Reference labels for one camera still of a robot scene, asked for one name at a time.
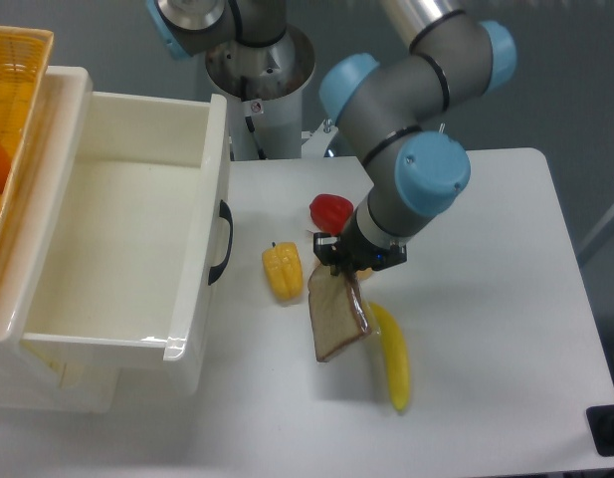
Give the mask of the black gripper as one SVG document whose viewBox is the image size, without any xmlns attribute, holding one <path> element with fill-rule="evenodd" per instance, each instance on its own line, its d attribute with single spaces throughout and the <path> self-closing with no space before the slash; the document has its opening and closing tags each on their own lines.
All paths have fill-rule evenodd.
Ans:
<svg viewBox="0 0 614 478">
<path fill-rule="evenodd" d="M 371 268 L 373 271 L 382 271 L 407 261 L 406 246 L 391 245 L 388 248 L 376 246 L 362 235 L 354 223 L 339 236 L 350 252 L 353 265 L 357 269 Z M 330 264 L 328 268 L 331 276 L 338 275 L 337 265 Z M 351 265 L 345 265 L 343 270 L 349 280 L 357 279 L 356 271 Z"/>
</svg>

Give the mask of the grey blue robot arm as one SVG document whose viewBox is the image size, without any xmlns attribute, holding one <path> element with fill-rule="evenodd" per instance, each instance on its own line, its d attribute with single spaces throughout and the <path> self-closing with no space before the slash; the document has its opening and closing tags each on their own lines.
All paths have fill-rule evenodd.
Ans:
<svg viewBox="0 0 614 478">
<path fill-rule="evenodd" d="M 308 38 L 283 1 L 150 1 L 146 5 L 172 57 L 205 58 L 227 98 L 238 160 L 294 157 L 301 151 L 302 90 L 314 69 Z M 517 52 L 512 34 L 479 22 L 457 1 L 386 1 L 383 10 L 408 54 L 384 68 L 350 56 L 322 79 L 319 98 L 372 181 L 340 232 L 313 238 L 333 274 L 384 270 L 405 262 L 407 243 L 466 188 L 464 149 L 422 128 L 462 102 L 508 82 Z"/>
</svg>

